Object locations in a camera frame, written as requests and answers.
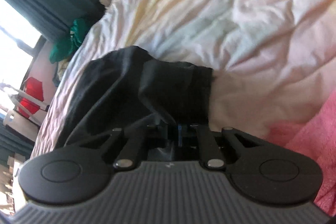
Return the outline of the green garment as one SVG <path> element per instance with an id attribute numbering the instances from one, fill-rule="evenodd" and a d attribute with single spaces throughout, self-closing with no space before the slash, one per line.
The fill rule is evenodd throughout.
<path id="1" fill-rule="evenodd" d="M 58 63 L 71 57 L 80 48 L 94 23 L 95 20 L 87 16 L 75 19 L 68 32 L 53 46 L 49 56 L 50 63 Z"/>

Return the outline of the pastel bed sheet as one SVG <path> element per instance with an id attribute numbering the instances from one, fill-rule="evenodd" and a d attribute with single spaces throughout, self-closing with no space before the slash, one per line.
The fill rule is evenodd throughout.
<path id="1" fill-rule="evenodd" d="M 265 136 L 309 121 L 335 89 L 335 0 L 112 0 L 68 65 L 32 156 L 53 150 L 87 64 L 128 46 L 211 67 L 211 128 Z"/>

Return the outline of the black garment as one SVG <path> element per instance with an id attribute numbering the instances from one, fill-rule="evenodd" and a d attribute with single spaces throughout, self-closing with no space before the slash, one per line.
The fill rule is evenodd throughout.
<path id="1" fill-rule="evenodd" d="M 208 124 L 213 71 L 157 60 L 131 46 L 91 61 L 84 70 L 56 148 L 114 128 Z"/>

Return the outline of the pink fluffy blanket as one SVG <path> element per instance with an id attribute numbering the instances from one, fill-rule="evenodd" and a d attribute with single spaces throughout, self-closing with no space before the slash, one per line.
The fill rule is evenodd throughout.
<path id="1" fill-rule="evenodd" d="M 318 163 L 323 183 L 314 202 L 328 215 L 335 216 L 335 92 L 307 123 L 275 123 L 266 140 Z"/>

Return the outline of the red cloth on rack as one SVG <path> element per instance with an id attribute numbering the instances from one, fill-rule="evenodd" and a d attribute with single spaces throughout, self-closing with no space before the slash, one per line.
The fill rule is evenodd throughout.
<path id="1" fill-rule="evenodd" d="M 27 93 L 29 96 L 32 96 L 41 102 L 44 101 L 43 84 L 41 81 L 33 77 L 29 77 L 25 80 L 23 87 L 24 87 L 23 91 Z M 41 109 L 37 104 L 35 104 L 34 102 L 32 102 L 27 98 L 19 97 L 19 103 L 31 114 L 35 114 Z"/>

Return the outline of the metal drying rack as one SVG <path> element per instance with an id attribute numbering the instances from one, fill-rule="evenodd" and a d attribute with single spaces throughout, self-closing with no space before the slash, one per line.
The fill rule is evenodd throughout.
<path id="1" fill-rule="evenodd" d="M 44 112 L 48 112 L 49 110 L 49 105 L 41 102 L 37 99 L 35 99 L 32 96 L 29 96 L 27 93 L 25 93 L 24 91 L 22 91 L 21 89 L 15 89 L 13 88 L 11 85 L 7 85 L 5 83 L 1 83 L 1 91 L 3 91 L 9 98 L 10 100 L 13 102 L 14 106 L 17 109 L 22 109 L 28 116 L 29 118 L 31 118 L 31 120 L 38 126 L 41 126 L 42 123 L 40 120 L 38 120 L 38 118 L 34 115 L 31 114 L 27 109 L 25 109 L 18 101 L 17 97 L 23 97 L 23 98 L 27 98 L 29 100 L 31 100 L 32 102 L 34 102 L 35 104 L 37 104 Z"/>

